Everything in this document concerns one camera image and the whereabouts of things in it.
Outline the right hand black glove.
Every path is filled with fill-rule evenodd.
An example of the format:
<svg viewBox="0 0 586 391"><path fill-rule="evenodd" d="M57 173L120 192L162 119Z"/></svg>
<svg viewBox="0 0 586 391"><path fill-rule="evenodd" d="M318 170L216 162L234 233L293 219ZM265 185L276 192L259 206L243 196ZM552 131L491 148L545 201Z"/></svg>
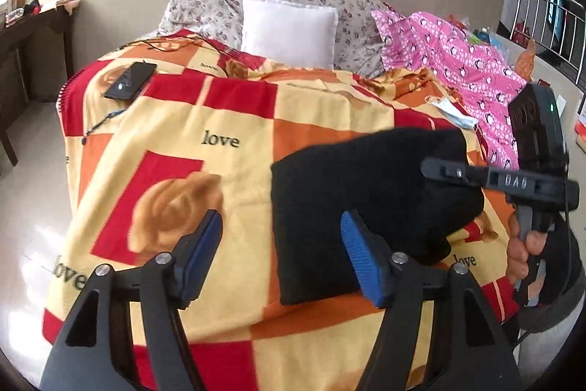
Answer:
<svg viewBox="0 0 586 391"><path fill-rule="evenodd" d="M527 276L527 260L530 256L545 262L544 279L530 285L533 289L539 288L541 305L553 304L559 295L566 294L582 276L583 265L576 237L561 215L555 217L553 230L547 233L529 231L526 240L522 241L519 239L518 218L512 213L508 218L508 232L505 277L512 286Z"/></svg>

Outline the white fleece sleeve forearm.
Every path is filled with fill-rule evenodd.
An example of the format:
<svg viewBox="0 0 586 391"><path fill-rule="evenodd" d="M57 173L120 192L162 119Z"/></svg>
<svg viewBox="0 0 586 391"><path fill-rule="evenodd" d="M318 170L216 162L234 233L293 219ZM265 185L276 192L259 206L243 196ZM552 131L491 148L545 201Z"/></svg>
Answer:
<svg viewBox="0 0 586 391"><path fill-rule="evenodd" d="M576 328L585 302L584 283L578 281L558 302L519 311L521 333L518 368L522 380L531 384L546 373Z"/></svg>

